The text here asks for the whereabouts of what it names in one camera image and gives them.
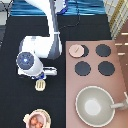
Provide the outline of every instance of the floor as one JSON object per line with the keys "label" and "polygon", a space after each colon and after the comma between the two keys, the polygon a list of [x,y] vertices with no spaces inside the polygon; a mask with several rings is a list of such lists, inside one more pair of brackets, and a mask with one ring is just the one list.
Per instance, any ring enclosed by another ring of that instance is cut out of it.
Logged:
{"label": "floor", "polygon": [[[103,0],[78,0],[80,15],[105,14]],[[77,15],[75,0],[68,0],[68,11],[64,15]],[[45,15],[41,10],[29,5],[24,0],[14,0],[11,16]]]}

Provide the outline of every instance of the brown food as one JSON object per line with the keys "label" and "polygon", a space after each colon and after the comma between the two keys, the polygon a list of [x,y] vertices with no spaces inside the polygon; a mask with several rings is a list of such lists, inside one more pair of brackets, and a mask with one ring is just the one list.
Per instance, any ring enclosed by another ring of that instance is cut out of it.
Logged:
{"label": "brown food", "polygon": [[36,127],[35,128],[42,128],[43,127],[43,124],[41,123],[41,122],[38,122],[37,124],[36,124]]}
{"label": "brown food", "polygon": [[36,117],[33,117],[31,119],[31,125],[35,126],[37,123],[38,123],[37,118]]}

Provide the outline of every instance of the blue base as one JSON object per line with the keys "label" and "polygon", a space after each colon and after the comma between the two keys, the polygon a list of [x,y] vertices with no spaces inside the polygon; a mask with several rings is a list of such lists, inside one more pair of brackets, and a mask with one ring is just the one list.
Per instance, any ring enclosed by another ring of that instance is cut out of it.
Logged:
{"label": "blue base", "polygon": [[66,4],[66,7],[64,9],[62,9],[60,12],[58,12],[57,14],[64,14],[67,10],[68,10],[68,1],[65,0],[65,4]]}

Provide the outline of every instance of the cable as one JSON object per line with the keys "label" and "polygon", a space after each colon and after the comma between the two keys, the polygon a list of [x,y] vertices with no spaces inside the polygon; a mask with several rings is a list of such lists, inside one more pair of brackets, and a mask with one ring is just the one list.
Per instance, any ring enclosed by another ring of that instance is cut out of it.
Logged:
{"label": "cable", "polygon": [[76,27],[80,23],[80,13],[79,13],[79,8],[78,8],[78,2],[77,2],[77,0],[75,0],[75,2],[76,2],[76,9],[77,9],[77,15],[78,15],[78,22],[75,25],[63,26],[63,27],[59,28],[59,30],[61,30],[63,28],[67,28],[67,27]]}

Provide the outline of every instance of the small container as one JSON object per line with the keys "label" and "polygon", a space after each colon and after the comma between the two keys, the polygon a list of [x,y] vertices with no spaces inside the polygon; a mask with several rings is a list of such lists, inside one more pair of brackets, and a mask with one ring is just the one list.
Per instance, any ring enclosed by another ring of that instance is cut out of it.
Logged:
{"label": "small container", "polygon": [[33,111],[30,115],[26,114],[23,121],[26,123],[26,128],[35,128],[35,126],[31,125],[31,119],[33,117],[36,117],[38,122],[43,124],[42,128],[50,128],[50,124],[51,124],[51,119],[49,114],[42,110],[42,109],[38,109]]}

